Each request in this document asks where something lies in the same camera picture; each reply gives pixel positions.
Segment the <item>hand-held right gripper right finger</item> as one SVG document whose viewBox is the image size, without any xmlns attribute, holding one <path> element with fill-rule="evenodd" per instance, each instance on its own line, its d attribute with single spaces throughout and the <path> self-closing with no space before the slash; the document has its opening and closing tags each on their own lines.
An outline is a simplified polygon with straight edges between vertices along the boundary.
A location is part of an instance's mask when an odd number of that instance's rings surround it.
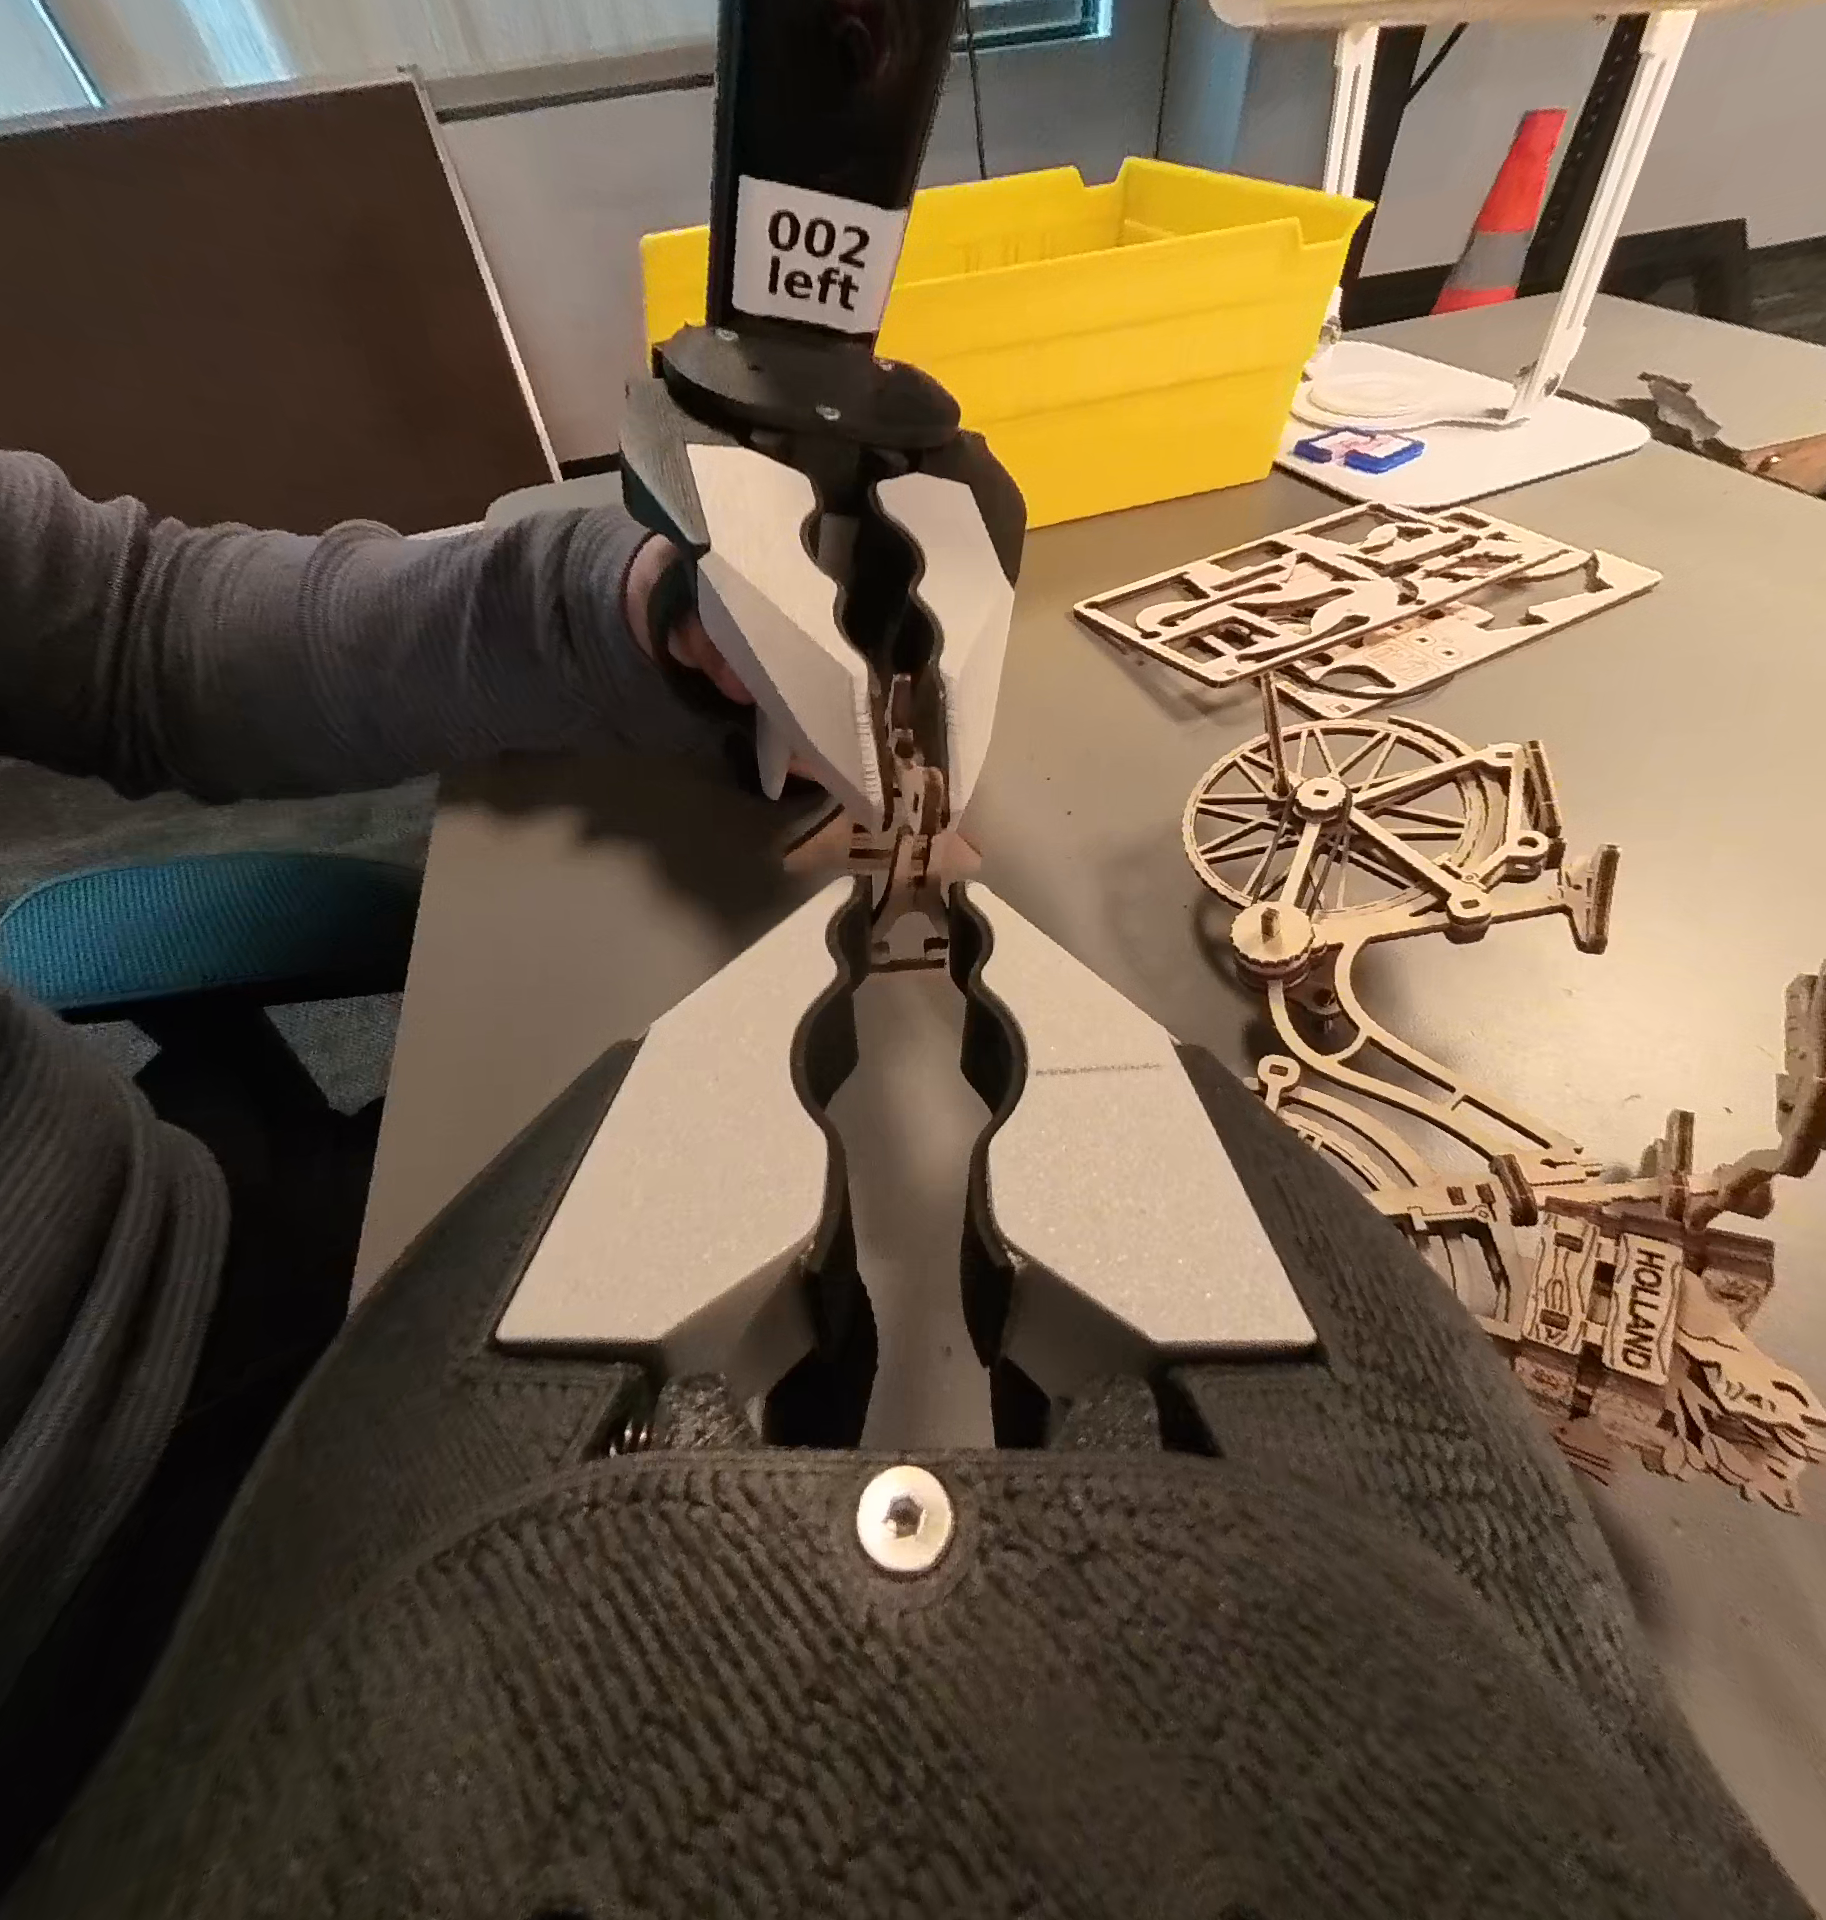
<svg viewBox="0 0 1826 1920">
<path fill-rule="evenodd" d="M 953 886 L 966 1078 L 981 1099 L 956 1295 L 997 1448 L 1185 1362 L 1311 1357 L 1311 1317 L 1216 1134 L 1230 1076 L 1177 1045 L 981 877 Z"/>
</svg>

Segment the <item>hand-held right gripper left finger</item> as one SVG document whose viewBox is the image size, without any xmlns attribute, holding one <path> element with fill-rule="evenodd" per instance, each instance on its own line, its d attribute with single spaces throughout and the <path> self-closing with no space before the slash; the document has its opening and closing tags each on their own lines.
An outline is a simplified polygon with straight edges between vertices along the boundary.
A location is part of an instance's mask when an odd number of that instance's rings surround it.
<svg viewBox="0 0 1826 1920">
<path fill-rule="evenodd" d="M 830 877 L 636 1041 L 497 1311 L 507 1354 L 728 1380 L 780 1448 L 864 1444 L 872 1305 L 830 1099 L 868 949 L 868 886 Z"/>
</svg>

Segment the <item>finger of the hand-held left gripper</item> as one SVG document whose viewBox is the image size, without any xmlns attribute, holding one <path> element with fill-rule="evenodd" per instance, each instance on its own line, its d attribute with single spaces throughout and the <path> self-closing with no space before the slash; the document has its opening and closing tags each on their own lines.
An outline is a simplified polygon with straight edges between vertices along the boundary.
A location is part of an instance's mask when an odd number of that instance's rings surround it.
<svg viewBox="0 0 1826 1920">
<path fill-rule="evenodd" d="M 885 563 L 911 563 L 911 580 L 885 590 L 885 616 L 924 622 L 924 658 L 907 676 L 941 699 L 941 745 L 924 762 L 948 776 L 953 814 L 966 814 L 997 728 L 1016 580 L 1001 576 L 997 535 L 966 478 L 879 478 L 868 492 L 868 535 Z"/>
<path fill-rule="evenodd" d="M 885 827 L 872 671 L 832 626 L 832 580 L 800 529 L 818 488 L 748 448 L 701 448 L 706 511 L 701 626 L 757 707 L 757 790 L 780 793 L 800 762 L 864 827 Z"/>
</svg>

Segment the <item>winged wooden model part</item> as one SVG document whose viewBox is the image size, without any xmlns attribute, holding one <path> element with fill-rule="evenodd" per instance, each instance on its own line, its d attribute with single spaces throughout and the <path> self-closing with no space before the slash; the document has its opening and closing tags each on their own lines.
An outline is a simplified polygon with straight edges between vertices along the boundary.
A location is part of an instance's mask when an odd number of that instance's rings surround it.
<svg viewBox="0 0 1826 1920">
<path fill-rule="evenodd" d="M 948 727 L 941 676 L 892 671 L 885 683 L 885 823 L 864 827 L 846 807 L 830 807 L 780 845 L 790 877 L 856 873 L 872 886 L 872 902 L 911 902 L 968 877 L 981 856 L 953 823 L 948 780 Z"/>
</svg>

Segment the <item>person's left forearm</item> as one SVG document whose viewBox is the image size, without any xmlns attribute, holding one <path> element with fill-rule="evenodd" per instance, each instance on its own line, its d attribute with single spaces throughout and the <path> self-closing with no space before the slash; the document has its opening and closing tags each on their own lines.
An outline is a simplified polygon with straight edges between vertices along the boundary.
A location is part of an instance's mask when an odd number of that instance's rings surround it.
<svg viewBox="0 0 1826 1920">
<path fill-rule="evenodd" d="M 464 535 L 175 523 L 0 448 L 0 754 L 288 799 L 507 750 L 716 754 L 629 626 L 629 511 Z"/>
</svg>

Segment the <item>wooden bicycle model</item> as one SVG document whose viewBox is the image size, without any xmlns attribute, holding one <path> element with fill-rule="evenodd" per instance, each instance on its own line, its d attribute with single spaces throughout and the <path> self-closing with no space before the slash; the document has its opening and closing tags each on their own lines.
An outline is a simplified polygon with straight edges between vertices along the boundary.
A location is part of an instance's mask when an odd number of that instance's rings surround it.
<svg viewBox="0 0 1826 1920">
<path fill-rule="evenodd" d="M 1410 715 L 1280 727 L 1185 799 L 1185 858 L 1230 902 L 1230 972 L 1265 996 L 1248 1095 L 1328 1156 L 1463 1299 L 1575 1477 L 1622 1464 L 1801 1513 L 1826 1466 L 1819 1390 L 1761 1354 L 1772 1187 L 1826 1162 L 1826 964 L 1790 982 L 1772 1141 L 1713 1172 L 1670 1114 L 1635 1172 L 1401 1041 L 1360 999 L 1378 943 L 1477 943 L 1559 919 L 1611 940 L 1619 845 L 1568 856 L 1542 745 L 1463 745 Z"/>
</svg>

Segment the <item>wooden parts sheet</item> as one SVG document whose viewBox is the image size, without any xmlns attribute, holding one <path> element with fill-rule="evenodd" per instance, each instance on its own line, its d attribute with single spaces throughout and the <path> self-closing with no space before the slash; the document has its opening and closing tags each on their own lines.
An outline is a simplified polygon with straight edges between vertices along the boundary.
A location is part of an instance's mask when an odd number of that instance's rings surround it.
<svg viewBox="0 0 1826 1920">
<path fill-rule="evenodd" d="M 1296 668 L 1278 671 L 1278 690 L 1298 710 L 1298 715 L 1360 715 L 1378 710 L 1392 699 L 1410 699 L 1425 683 L 1457 676 L 1463 668 L 1504 652 L 1510 634 L 1487 626 L 1485 605 L 1431 605 L 1410 616 L 1401 626 L 1342 638 L 1328 652 L 1306 652 Z"/>
<path fill-rule="evenodd" d="M 1504 652 L 1622 605 L 1659 567 L 1575 548 L 1487 511 L 1356 506 L 1126 590 L 1077 604 L 1077 622 L 1193 683 L 1259 683 L 1342 638 L 1431 605 L 1485 605 Z"/>
</svg>

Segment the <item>person's left hand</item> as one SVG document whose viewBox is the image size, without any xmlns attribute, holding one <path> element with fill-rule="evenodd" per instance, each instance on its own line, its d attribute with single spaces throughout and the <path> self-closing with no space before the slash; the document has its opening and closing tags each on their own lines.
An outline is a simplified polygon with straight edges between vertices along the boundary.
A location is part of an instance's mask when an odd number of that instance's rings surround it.
<svg viewBox="0 0 1826 1920">
<path fill-rule="evenodd" d="M 712 646 L 691 576 L 679 563 L 669 563 L 652 580 L 629 580 L 629 626 L 689 710 L 716 727 L 757 715 L 757 699 Z"/>
</svg>

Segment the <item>yellow plastic bin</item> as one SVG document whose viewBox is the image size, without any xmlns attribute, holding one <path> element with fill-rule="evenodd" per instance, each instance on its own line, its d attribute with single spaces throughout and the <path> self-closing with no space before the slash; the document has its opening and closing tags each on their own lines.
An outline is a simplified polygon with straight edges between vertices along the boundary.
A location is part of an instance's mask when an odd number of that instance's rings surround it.
<svg viewBox="0 0 1826 1920">
<path fill-rule="evenodd" d="M 1045 529 L 1265 478 L 1360 223 L 1346 193 L 1151 155 L 907 206 L 757 171 L 728 289 L 929 373 Z"/>
</svg>

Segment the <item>blue and white small packet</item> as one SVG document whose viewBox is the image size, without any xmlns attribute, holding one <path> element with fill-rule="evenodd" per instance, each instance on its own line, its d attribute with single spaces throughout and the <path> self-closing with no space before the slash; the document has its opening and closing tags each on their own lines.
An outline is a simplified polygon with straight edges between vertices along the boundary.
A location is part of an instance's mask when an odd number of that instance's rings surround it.
<svg viewBox="0 0 1826 1920">
<path fill-rule="evenodd" d="M 1378 429 L 1320 429 L 1320 433 L 1298 433 L 1291 460 L 1383 478 L 1425 460 L 1425 438 L 1378 433 Z"/>
</svg>

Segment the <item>blue office chair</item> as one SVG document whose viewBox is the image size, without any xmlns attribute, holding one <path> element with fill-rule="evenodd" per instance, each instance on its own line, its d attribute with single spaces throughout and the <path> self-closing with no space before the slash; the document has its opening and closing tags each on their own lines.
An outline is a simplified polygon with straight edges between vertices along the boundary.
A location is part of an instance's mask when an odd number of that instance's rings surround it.
<svg viewBox="0 0 1826 1920">
<path fill-rule="evenodd" d="M 0 982 L 74 1021 L 165 999 L 398 996 L 419 873 L 357 856 L 180 856 L 92 866 L 0 913 Z"/>
</svg>

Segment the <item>white stand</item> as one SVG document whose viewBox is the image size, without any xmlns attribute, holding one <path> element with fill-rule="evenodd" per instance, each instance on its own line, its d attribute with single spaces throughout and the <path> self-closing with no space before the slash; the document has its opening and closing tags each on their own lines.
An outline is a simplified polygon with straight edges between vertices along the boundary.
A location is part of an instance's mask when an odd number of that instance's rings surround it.
<svg viewBox="0 0 1826 1920">
<path fill-rule="evenodd" d="M 1493 492 L 1523 492 L 1532 478 L 1622 460 L 1648 438 L 1645 423 L 1559 400 L 1559 383 L 1582 357 L 1582 336 L 1583 336 L 1619 223 L 1629 206 L 1645 147 L 1670 101 L 1670 78 L 1691 43 L 1691 24 L 1697 14 L 1645 14 L 1635 24 L 1629 90 L 1611 124 L 1601 183 L 1583 193 L 1583 223 L 1532 364 L 1516 383 L 1493 383 L 1477 371 L 1448 371 L 1448 364 L 1332 331 L 1291 400 L 1291 429 L 1278 453 L 1280 469 L 1360 506 L 1444 511 L 1444 506 L 1477 506 Z M 1383 478 L 1291 460 L 1291 448 L 1320 429 L 1410 433 L 1425 438 L 1425 460 Z"/>
</svg>

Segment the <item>brown partition panel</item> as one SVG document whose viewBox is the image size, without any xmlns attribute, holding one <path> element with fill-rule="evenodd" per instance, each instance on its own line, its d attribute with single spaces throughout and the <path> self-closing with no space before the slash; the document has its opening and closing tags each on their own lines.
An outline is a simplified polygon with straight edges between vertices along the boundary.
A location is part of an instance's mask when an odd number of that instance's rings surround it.
<svg viewBox="0 0 1826 1920">
<path fill-rule="evenodd" d="M 0 124 L 0 448 L 271 529 L 547 488 L 419 78 Z"/>
</svg>

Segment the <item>orange traffic cone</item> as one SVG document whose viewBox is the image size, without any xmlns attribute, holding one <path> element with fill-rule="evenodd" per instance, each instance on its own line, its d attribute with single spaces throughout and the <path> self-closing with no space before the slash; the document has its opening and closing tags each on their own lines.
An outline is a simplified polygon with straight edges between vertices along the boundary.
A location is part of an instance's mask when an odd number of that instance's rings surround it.
<svg viewBox="0 0 1826 1920">
<path fill-rule="evenodd" d="M 1510 155 L 1470 223 L 1470 241 L 1463 241 L 1431 314 L 1516 306 L 1559 135 L 1568 135 L 1568 112 L 1530 112 L 1516 124 Z"/>
</svg>

